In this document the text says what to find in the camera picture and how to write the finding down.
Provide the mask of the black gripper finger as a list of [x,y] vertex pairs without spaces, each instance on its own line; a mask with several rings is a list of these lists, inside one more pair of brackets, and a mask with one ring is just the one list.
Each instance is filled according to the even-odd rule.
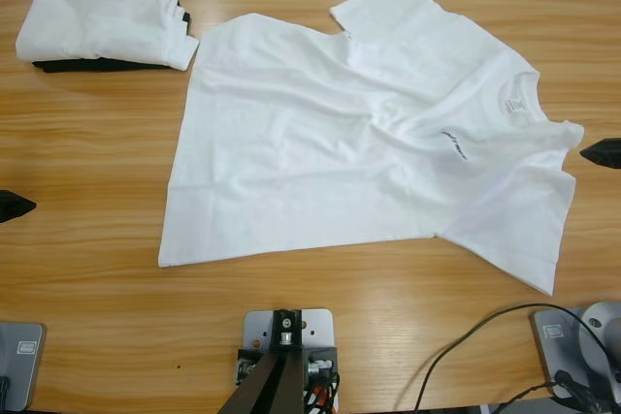
[[37,204],[8,190],[0,191],[0,222],[5,223],[34,210]]
[[580,155],[599,166],[621,166],[621,140],[600,140],[582,149]]

